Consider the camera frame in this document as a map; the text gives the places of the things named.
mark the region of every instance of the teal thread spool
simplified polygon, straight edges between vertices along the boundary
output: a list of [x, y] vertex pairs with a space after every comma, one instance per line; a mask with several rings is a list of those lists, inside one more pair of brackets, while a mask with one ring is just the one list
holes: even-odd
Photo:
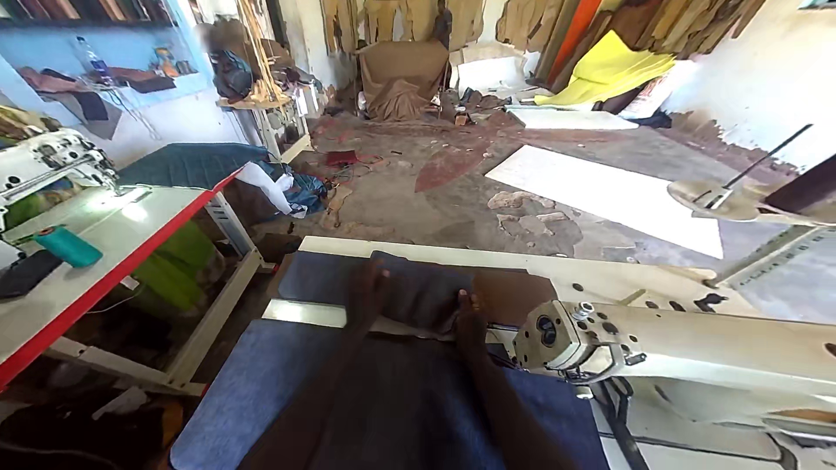
[[35, 241], [73, 268], [85, 268], [99, 261], [102, 252], [64, 227], [48, 227], [35, 235]]

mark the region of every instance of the orange board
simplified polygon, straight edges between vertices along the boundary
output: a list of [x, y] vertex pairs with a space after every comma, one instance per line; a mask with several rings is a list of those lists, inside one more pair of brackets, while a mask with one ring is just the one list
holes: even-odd
[[600, 4], [601, 0], [580, 0], [580, 3], [578, 3], [578, 9], [575, 10], [575, 14], [572, 16], [572, 23], [569, 24], [566, 37], [563, 39], [563, 43], [560, 44], [557, 57], [554, 58], [552, 71], [548, 73], [549, 83], [552, 83], [555, 77], [558, 76], [566, 60], [572, 57], [572, 52], [578, 47], [580, 39], [586, 33], [593, 18], [595, 18]]

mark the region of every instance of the wooden shelf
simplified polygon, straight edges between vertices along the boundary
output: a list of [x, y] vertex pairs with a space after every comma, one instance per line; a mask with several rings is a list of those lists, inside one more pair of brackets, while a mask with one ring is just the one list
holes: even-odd
[[0, 18], [0, 28], [171, 28], [176, 22]]

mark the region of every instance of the red table edge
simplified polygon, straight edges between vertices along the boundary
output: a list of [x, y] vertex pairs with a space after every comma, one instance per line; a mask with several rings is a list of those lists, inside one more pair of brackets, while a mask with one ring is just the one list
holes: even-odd
[[166, 225], [145, 240], [133, 253], [123, 259], [110, 270], [103, 278], [93, 284], [84, 294], [81, 294], [63, 312], [55, 317], [49, 324], [44, 326], [38, 333], [24, 343], [18, 350], [5, 361], [0, 363], [0, 393], [3, 393], [6, 385], [19, 373], [26, 369], [29, 364], [41, 355], [52, 343], [60, 338], [64, 332], [69, 330], [82, 315], [86, 314], [96, 302], [101, 300], [116, 284], [122, 281], [125, 276], [130, 275], [154, 250], [168, 239], [178, 228], [188, 222], [197, 211], [201, 210], [224, 186], [227, 185], [240, 171], [239, 168], [230, 176], [217, 183], [210, 191], [204, 191], [182, 211], [178, 212]]

